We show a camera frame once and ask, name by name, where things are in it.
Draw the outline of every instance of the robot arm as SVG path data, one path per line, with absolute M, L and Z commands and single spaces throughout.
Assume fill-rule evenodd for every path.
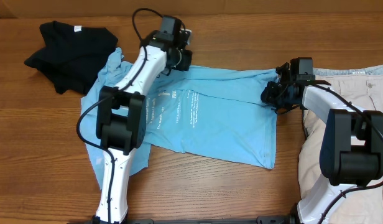
M 96 135 L 113 158 L 104 152 L 103 187 L 94 223 L 127 221 L 129 172 L 146 130 L 145 96 L 166 68 L 188 70 L 192 60 L 192 52 L 185 50 L 192 32 L 181 29 L 181 25 L 181 20 L 163 16 L 160 30 L 144 40 L 147 46 L 141 47 L 129 73 L 114 88 L 104 86 L 99 94 L 99 100 L 109 99 L 98 105 Z M 112 114 L 112 109 L 128 110 L 128 116 Z
M 322 214 L 339 194 L 365 187 L 371 180 L 383 176 L 383 143 L 356 111 L 330 93 L 333 90 L 329 83 L 315 80 L 311 58 L 293 59 L 290 64 L 278 67 L 277 73 L 280 81 L 269 82 L 261 100 L 276 110 L 291 110 L 294 105 L 312 110 L 326 124 L 319 160 L 321 175 L 291 216 L 258 217 L 257 223 L 328 223 L 345 197 L 331 207 L 325 218 Z M 355 107 L 383 135 L 383 113 Z M 352 138 L 364 141 L 364 145 L 352 145 Z

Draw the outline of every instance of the wood grain surface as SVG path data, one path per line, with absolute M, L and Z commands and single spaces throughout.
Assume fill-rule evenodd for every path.
M 383 12 L 383 0 L 0 0 L 0 18 L 131 16 L 140 7 L 183 16 Z
M 383 63 L 383 13 L 261 14 L 181 17 L 195 38 L 193 64 L 235 70 L 274 68 L 295 57 L 315 67 Z M 52 19 L 0 19 L 0 223 L 90 219 L 100 191 L 75 132 L 81 95 L 55 93 L 23 61 L 44 46 L 39 25 Z M 129 17 L 60 19 L 107 27 L 125 59 L 138 53 Z M 137 18 L 142 35 L 156 17 Z M 286 214 L 300 200 L 301 112 L 278 118 L 275 168 L 174 153 L 153 147 L 149 168 L 131 177 L 130 218 L 253 218 Z

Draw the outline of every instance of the beige shorts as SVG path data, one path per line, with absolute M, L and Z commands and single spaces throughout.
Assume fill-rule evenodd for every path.
M 379 110 L 383 112 L 383 65 L 376 73 L 351 72 L 350 75 L 317 75 L 317 80 L 326 80 L 332 87 L 354 105 L 366 110 Z M 342 73 L 337 70 L 321 70 L 321 74 Z M 307 133 L 307 140 L 302 146 L 299 155 L 298 179 L 302 198 L 306 197 L 321 174 L 319 154 L 325 131 L 325 124 L 312 111 L 304 112 L 303 124 Z M 373 180 L 370 185 L 380 182 Z M 347 196 L 340 208 L 332 215 L 330 223 L 370 223 L 383 224 L 383 187 L 372 190 L 363 190 Z

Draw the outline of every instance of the black cable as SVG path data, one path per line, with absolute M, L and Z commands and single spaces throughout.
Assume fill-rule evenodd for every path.
M 274 100 L 279 99 L 279 98 L 280 98 L 280 97 L 287 91 L 288 86 L 289 86 L 289 84 L 287 84 L 287 85 L 285 86 L 285 88 L 283 89 L 283 91 L 282 91 L 278 96 L 276 96 L 276 98 L 274 98 Z
M 186 32 L 186 26 L 185 26 L 185 24 L 183 22 L 182 22 L 182 26 L 183 26 L 183 31 Z
M 158 13 L 157 11 L 153 10 L 153 9 L 148 9 L 148 8 L 140 8 L 140 9 L 137 9 L 133 15 L 132 15 L 132 25 L 134 26 L 134 30 L 136 32 L 136 35 L 138 36 L 139 40 L 142 42 L 142 37 L 139 33 L 139 31 L 137 30 L 137 27 L 136 27 L 136 24 L 135 24 L 135 16 L 136 14 L 139 12 L 139 11 L 150 11 L 150 12 L 154 12 L 156 13 L 158 16 L 162 17 L 162 15 L 160 13 Z M 147 49 L 146 49 L 146 46 L 142 45 L 143 49 L 144 49 L 144 53 L 145 53 L 145 57 L 143 59 L 143 62 L 142 62 L 142 65 L 141 67 L 138 69 L 138 71 L 136 72 L 136 74 L 131 78 L 131 80 L 127 83 L 126 86 L 124 86 L 123 88 L 119 89 L 119 90 L 116 90 L 114 93 L 112 93 L 111 95 L 107 96 L 106 98 L 103 98 L 102 100 L 99 100 L 98 102 L 94 103 L 92 106 L 90 106 L 88 109 L 86 109 L 84 111 L 84 113 L 81 114 L 80 118 L 78 118 L 78 121 L 77 121 L 77 126 L 76 126 L 76 131 L 77 131 L 77 135 L 78 137 L 86 144 L 89 144 L 90 146 L 93 146 L 93 147 L 97 147 L 98 149 L 101 149 L 103 150 L 104 152 L 107 152 L 110 156 L 110 159 L 111 159 L 111 175 L 110 175 L 110 181 L 109 181 L 109 186 L 108 186 L 108 198 L 107 198 L 107 203 L 108 203 L 108 223 L 111 223 L 111 187 L 113 185 L 113 179 L 114 179 L 114 167 L 115 167 L 115 162 L 116 160 L 114 160 L 114 156 L 113 156 L 113 153 L 111 153 L 108 149 L 105 149 L 103 146 L 99 146 L 95 143 L 92 143 L 88 140 L 86 140 L 82 134 L 81 134 L 81 131 L 80 131 L 80 125 L 81 125 L 81 122 L 83 120 L 83 118 L 91 111 L 93 110 L 95 107 L 97 107 L 100 103 L 114 97 L 117 93 L 119 92 L 122 92 L 124 90 L 126 90 L 127 88 L 129 88 L 132 83 L 134 82 L 134 80 L 137 78 L 137 76 L 140 74 L 140 72 L 142 71 L 146 61 L 147 61 Z
M 339 100 L 341 100 L 346 106 L 348 106 L 349 108 L 351 108 L 352 110 L 354 110 L 358 115 L 360 115 L 364 121 L 374 130 L 375 133 L 377 133 L 377 135 L 379 136 L 379 138 L 381 139 L 381 141 L 383 142 L 383 135 L 382 133 L 375 127 L 372 125 L 371 123 L 371 120 L 359 109 L 357 109 L 355 106 L 352 105 L 351 102 L 348 102 L 347 100 L 345 100 L 341 95 L 335 93 L 334 91 L 332 91 L 330 88 L 326 88 L 326 87 L 323 87 L 323 86 L 319 86 L 319 85 L 316 85 L 316 84 L 309 84 L 311 86 L 314 86 L 316 88 L 319 88 L 321 90 L 325 90 L 329 93 L 331 93 L 332 95 L 334 95 L 335 97 L 337 97 Z M 365 187 L 355 187 L 353 189 L 348 189 L 348 190 L 344 190 L 342 191 L 336 198 L 334 198 L 334 200 L 327 206 L 327 208 L 325 209 L 325 211 L 323 212 L 323 214 L 321 214 L 321 218 L 318 222 L 318 224 L 322 224 L 324 219 L 326 218 L 328 212 L 331 210 L 331 208 L 337 203 L 337 201 L 342 198 L 342 197 L 346 197 L 346 194 L 350 193 L 350 192 L 356 192 L 356 191 L 360 191 L 360 190 L 370 190 L 370 189 L 375 189 L 375 188 L 378 188 L 378 187 L 382 187 L 383 186 L 383 181 L 379 182 L 378 184 L 374 184 L 374 185 L 371 185 L 371 186 L 365 186 Z

